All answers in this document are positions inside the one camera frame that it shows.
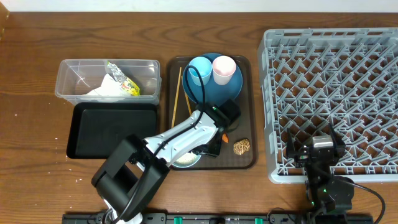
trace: black tray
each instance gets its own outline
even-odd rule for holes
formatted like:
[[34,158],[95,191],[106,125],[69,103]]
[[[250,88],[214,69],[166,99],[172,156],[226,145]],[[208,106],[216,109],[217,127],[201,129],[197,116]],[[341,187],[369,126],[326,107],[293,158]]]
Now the black tray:
[[107,159],[130,134],[156,135],[157,108],[138,103],[79,103],[73,110],[67,146],[72,159]]
[[[251,66],[247,58],[243,56],[231,56],[236,64],[242,71],[243,76],[243,87],[239,96],[235,99],[235,102],[239,105],[242,115],[239,119],[238,128],[232,133],[228,133],[229,143],[223,142],[221,146],[220,155],[217,158],[209,156],[202,156],[200,160],[189,168],[177,168],[171,166],[174,170],[225,170],[225,169],[248,169],[257,162],[257,140],[256,140],[256,126],[254,122],[254,105],[253,105],[253,92],[252,92],[252,80],[251,80]],[[188,65],[188,63],[194,57],[176,57],[171,60],[167,65],[167,127],[171,128],[175,93],[177,91],[177,80],[182,68]],[[196,104],[190,101],[192,111],[195,110]],[[189,117],[188,106],[185,100],[184,90],[182,83],[180,85],[180,91],[178,92],[178,104],[177,112],[175,115],[175,125],[180,124]],[[233,144],[241,139],[248,138],[251,143],[251,149],[249,152],[239,156],[233,152]]]

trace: pink cup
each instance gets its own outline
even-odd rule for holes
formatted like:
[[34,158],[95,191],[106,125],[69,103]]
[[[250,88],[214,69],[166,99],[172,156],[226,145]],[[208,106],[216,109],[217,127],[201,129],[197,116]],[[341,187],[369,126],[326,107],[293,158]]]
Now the pink cup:
[[214,82],[219,85],[227,84],[236,70],[235,61],[228,56],[219,56],[213,61]]

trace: light blue cup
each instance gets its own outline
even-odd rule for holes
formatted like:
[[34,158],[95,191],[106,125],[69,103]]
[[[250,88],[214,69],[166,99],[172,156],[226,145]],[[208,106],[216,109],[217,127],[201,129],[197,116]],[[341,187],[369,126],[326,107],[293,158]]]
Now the light blue cup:
[[[203,84],[206,85],[209,82],[209,79],[211,77],[211,71],[213,69],[211,62],[205,57],[195,57],[194,59],[192,59],[189,65],[195,66],[195,68],[197,68]],[[200,86],[200,80],[196,71],[193,68],[189,68],[188,71],[191,74],[194,84]]]

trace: wooden table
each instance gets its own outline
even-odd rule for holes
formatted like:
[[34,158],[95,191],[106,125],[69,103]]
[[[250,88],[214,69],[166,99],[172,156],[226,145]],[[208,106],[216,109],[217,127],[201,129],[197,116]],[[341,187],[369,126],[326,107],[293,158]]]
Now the wooden table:
[[[169,212],[267,213],[308,208],[304,185],[267,177],[257,47],[267,29],[397,27],[398,14],[15,13],[0,42],[0,223],[60,223],[65,212],[105,208],[90,180],[101,160],[66,158],[73,105],[54,95],[66,58],[150,58],[223,52],[252,65],[259,160],[247,171],[171,172],[150,203]],[[160,129],[165,130],[165,85]],[[366,184],[396,223],[398,183]],[[376,219],[381,204],[355,190],[353,212]]]

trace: blue plate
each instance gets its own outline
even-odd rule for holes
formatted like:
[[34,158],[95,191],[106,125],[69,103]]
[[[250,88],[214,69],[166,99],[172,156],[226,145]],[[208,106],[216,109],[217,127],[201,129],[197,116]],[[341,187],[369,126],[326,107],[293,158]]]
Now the blue plate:
[[[201,56],[206,57],[213,63],[214,59],[222,55],[216,53],[208,53]],[[188,90],[187,83],[185,82],[185,75],[188,75],[188,83],[189,87],[192,90],[192,93],[195,95],[198,101],[202,103],[203,99],[202,99],[201,87],[194,84],[192,77],[188,73],[188,71],[187,74],[183,74],[182,77],[183,78],[182,87],[184,91],[187,93],[188,97],[195,102],[191,93]],[[205,85],[206,102],[211,105],[220,106],[228,99],[234,100],[241,92],[242,85],[243,85],[242,72],[238,66],[236,66],[236,71],[234,75],[226,85],[219,85],[216,82],[214,82],[213,74],[211,74],[209,82]]]

